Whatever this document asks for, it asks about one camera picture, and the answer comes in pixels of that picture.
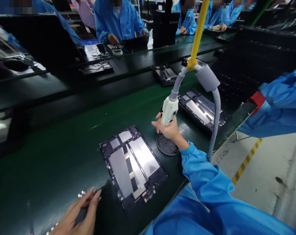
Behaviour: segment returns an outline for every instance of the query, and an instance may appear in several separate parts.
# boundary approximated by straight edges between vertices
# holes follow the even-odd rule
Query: black monitor
[[[167,15],[163,10],[154,11],[152,32],[154,48],[175,44],[179,17],[179,12],[172,12]]]
[[[55,14],[0,15],[0,25],[46,69],[86,61],[84,50],[78,50]]]
[[[58,11],[72,11],[67,0],[51,0]]]

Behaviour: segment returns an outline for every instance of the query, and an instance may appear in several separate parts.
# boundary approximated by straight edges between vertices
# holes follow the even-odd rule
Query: computer monitor
[[[67,0],[51,0],[58,11],[72,11]]]
[[[55,14],[0,15],[0,25],[46,69],[58,69],[86,61]]]

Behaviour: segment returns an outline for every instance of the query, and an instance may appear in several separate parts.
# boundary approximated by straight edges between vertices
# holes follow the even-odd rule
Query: wire
[[[226,144],[234,144],[234,143],[236,143],[237,141],[240,141],[240,140],[243,140],[243,139],[248,139],[248,138],[251,137],[251,136],[248,136],[248,137],[244,137],[244,138],[238,139],[238,134],[237,134],[237,132],[235,132],[235,134],[236,134],[236,139],[235,139],[235,141],[234,141],[233,143],[227,143],[227,142],[225,142],[225,143],[226,143]]]
[[[233,143],[227,143],[227,142],[225,142],[225,143],[226,144],[234,144],[238,140],[238,134],[237,134],[237,132],[235,132],[235,134],[236,134],[236,139],[235,139],[235,141]]]

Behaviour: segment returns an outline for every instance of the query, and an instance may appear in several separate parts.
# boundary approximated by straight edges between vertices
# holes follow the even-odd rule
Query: computer mouse
[[[29,69],[29,66],[18,59],[8,59],[3,61],[5,67],[17,72],[24,72]]]

